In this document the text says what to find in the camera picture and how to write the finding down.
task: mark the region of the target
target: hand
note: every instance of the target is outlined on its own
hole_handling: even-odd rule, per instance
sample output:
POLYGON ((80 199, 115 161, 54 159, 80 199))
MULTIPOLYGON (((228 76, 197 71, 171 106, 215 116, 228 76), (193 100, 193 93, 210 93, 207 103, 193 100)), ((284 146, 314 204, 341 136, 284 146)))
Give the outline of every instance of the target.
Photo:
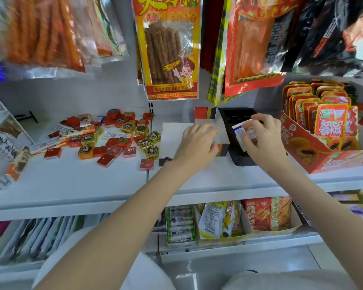
POLYGON ((174 159, 169 163, 180 167, 188 178, 195 175, 211 163, 218 153, 218 145, 214 142, 218 133, 212 124, 187 127, 174 159))
POLYGON ((281 121, 266 114, 255 114, 251 118, 253 120, 246 122, 243 127, 254 128, 257 145, 252 143, 248 134, 242 139, 249 156, 269 175, 286 169, 291 163, 281 140, 281 121))

